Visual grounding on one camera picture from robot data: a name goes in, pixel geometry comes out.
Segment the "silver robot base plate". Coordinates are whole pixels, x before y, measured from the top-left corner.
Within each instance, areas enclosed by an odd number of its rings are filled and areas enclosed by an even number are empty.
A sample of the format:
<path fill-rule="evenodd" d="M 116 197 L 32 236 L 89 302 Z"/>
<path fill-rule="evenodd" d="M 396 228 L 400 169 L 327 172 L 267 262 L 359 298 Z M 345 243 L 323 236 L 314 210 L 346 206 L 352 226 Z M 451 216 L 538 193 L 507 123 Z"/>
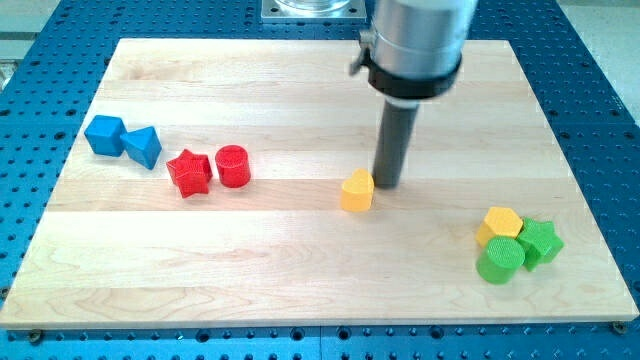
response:
<path fill-rule="evenodd" d="M 260 15 L 266 23 L 367 19 L 364 0 L 262 0 Z"/>

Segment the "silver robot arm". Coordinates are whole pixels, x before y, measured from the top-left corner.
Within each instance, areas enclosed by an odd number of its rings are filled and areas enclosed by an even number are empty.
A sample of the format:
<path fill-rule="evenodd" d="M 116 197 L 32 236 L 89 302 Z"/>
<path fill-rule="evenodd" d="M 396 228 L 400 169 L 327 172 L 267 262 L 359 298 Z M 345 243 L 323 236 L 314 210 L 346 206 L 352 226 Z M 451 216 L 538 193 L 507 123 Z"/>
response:
<path fill-rule="evenodd" d="M 477 0 L 378 0 L 349 74 L 403 100 L 437 97 L 455 82 Z"/>

